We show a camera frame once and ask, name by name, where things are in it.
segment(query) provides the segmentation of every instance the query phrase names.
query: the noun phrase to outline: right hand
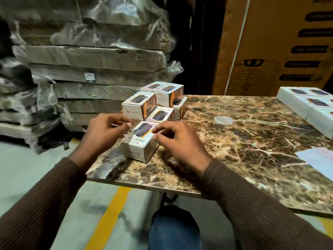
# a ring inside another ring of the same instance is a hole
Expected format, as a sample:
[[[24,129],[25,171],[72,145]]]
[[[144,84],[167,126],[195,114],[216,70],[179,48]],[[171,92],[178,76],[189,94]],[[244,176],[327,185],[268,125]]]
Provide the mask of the right hand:
[[[174,138],[168,138],[167,132],[174,132]],[[192,125],[182,121],[165,121],[156,126],[152,133],[157,143],[170,151],[177,160],[189,165],[197,174],[203,175],[212,161]]]

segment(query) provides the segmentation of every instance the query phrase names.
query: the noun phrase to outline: yellow floor line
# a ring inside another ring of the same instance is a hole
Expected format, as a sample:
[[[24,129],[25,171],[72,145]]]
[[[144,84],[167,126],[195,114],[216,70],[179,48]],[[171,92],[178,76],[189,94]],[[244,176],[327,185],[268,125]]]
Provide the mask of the yellow floor line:
[[[102,250],[106,246],[130,190],[131,188],[118,187],[117,193],[114,195],[108,209],[89,240],[86,250]]]
[[[318,218],[326,230],[326,235],[333,239],[333,220],[328,218]]]

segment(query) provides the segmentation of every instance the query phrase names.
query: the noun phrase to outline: marble table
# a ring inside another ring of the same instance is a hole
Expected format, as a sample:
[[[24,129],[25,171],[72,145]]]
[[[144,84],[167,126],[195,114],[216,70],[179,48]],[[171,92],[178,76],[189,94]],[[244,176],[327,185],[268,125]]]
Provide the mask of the marble table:
[[[292,210],[333,216],[333,182],[299,159],[333,142],[275,97],[189,96],[183,121],[194,125],[206,149]],[[233,119],[228,125],[214,118]],[[119,143],[87,172],[88,180],[207,198],[197,176],[159,147],[148,163],[126,159]]]

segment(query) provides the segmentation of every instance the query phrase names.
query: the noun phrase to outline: brown ribbed sweater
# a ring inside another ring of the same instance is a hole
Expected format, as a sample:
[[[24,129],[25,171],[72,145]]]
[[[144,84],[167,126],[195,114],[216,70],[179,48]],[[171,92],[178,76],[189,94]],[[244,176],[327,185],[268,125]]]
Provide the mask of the brown ribbed sweater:
[[[0,218],[0,249],[50,249],[86,181],[63,158]],[[248,249],[333,249],[333,240],[214,159],[202,181]]]

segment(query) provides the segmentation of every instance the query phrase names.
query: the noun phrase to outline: leg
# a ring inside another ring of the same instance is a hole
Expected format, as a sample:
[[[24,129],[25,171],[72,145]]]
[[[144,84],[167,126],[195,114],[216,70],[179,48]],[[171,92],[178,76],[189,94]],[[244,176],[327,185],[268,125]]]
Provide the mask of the leg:
[[[202,250],[200,230],[192,215],[175,205],[156,211],[149,231],[149,250]]]

